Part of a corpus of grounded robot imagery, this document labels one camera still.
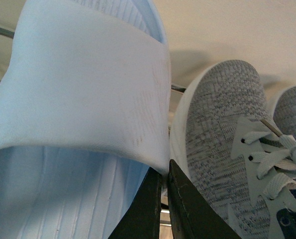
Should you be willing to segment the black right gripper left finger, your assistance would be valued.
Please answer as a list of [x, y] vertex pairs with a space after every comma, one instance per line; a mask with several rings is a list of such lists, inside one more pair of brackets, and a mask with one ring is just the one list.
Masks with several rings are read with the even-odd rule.
[[159, 238], [161, 189], [162, 176], [150, 167], [132, 204], [108, 238]]

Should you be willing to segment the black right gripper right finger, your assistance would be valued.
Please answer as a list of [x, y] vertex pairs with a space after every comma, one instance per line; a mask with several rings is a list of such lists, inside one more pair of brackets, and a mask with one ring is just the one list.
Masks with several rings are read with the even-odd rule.
[[170, 160], [168, 203], [175, 239], [240, 238], [211, 208], [174, 160]]

